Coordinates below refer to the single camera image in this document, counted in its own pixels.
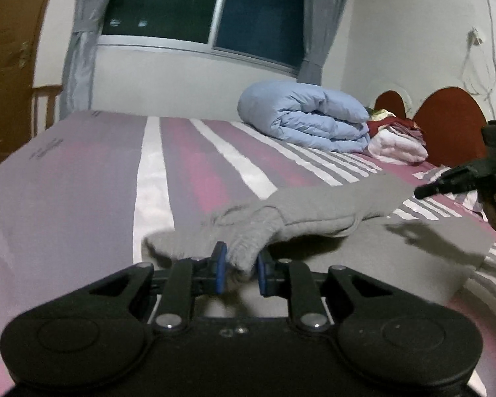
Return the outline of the grey curtain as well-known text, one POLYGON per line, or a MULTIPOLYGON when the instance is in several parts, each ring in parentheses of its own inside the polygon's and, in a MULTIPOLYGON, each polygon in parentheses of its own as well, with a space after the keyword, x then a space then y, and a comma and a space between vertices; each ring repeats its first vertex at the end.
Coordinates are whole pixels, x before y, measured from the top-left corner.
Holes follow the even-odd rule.
POLYGON ((69 47, 62 72, 60 118, 91 108, 97 43, 110 0, 75 0, 69 47))
POLYGON ((321 85, 322 69, 348 0, 304 0, 304 57, 297 82, 321 85))

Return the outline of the wooden chair by curtain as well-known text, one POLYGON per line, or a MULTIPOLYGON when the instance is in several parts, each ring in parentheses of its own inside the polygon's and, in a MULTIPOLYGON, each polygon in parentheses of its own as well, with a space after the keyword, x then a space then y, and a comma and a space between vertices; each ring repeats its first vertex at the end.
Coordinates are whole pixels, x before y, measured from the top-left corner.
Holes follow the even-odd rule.
POLYGON ((54 124, 57 99, 61 93, 62 86, 60 84, 49 84, 31 89, 31 135, 33 137, 54 124))

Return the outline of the aluminium framed window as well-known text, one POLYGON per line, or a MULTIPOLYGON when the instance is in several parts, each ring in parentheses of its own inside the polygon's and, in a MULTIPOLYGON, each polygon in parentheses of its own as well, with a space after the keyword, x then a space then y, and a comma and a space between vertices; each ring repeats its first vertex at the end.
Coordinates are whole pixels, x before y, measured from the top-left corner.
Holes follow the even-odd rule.
POLYGON ((104 45, 217 55, 296 72, 304 0, 110 0, 104 45))

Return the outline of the right grey curtain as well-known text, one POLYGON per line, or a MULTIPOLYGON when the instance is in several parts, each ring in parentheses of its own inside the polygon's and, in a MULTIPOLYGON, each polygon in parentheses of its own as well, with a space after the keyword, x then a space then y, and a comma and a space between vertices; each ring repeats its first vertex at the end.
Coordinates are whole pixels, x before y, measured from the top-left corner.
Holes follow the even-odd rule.
POLYGON ((322 69, 348 0, 304 0, 304 57, 297 82, 321 85, 322 69))

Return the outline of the red round headboard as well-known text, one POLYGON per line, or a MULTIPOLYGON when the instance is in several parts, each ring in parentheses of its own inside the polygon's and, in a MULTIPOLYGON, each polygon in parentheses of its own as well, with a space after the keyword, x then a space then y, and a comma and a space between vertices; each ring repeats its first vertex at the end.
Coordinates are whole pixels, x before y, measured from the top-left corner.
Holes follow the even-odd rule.
POLYGON ((408 114, 397 91, 385 91, 374 102, 375 110, 389 110, 411 119, 424 131, 427 161, 437 167, 455 167, 486 156, 481 128, 486 119, 477 101, 459 87, 432 93, 414 116, 408 114))

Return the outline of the pink striped bed sheet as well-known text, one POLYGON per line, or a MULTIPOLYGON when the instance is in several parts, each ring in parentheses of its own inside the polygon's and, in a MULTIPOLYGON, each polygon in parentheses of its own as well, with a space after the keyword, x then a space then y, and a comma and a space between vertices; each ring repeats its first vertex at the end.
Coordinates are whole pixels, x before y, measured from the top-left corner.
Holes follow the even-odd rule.
MULTIPOLYGON (((78 112, 0 164, 0 334, 30 307, 140 261, 150 232, 383 171, 412 185, 440 173, 286 144, 241 122, 78 112)), ((0 396, 11 386, 0 355, 0 396)))

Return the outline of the left grey curtain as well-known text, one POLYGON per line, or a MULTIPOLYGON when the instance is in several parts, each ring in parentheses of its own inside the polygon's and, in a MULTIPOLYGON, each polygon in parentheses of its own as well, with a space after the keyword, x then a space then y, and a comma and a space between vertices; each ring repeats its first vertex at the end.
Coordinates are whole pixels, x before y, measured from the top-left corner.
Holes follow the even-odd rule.
POLYGON ((62 72, 60 118, 91 108, 97 43, 110 0, 75 0, 69 47, 62 72))

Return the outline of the brown wooden door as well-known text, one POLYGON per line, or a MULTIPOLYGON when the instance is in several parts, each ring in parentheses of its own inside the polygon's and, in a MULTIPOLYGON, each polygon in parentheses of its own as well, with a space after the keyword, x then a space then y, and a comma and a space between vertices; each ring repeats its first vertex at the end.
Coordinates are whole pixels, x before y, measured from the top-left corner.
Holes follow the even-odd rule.
POLYGON ((0 164, 32 138, 35 57, 48 0, 0 0, 0 164))

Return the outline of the folded light blue duvet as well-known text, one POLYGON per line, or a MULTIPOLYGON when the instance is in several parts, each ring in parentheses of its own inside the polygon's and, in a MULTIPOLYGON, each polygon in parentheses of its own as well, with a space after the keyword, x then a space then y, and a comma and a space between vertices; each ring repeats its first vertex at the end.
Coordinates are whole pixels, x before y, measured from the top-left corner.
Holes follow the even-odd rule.
POLYGON ((238 101, 243 122, 269 137, 328 152, 361 153, 370 142, 366 108, 342 91, 293 81, 262 81, 238 101))

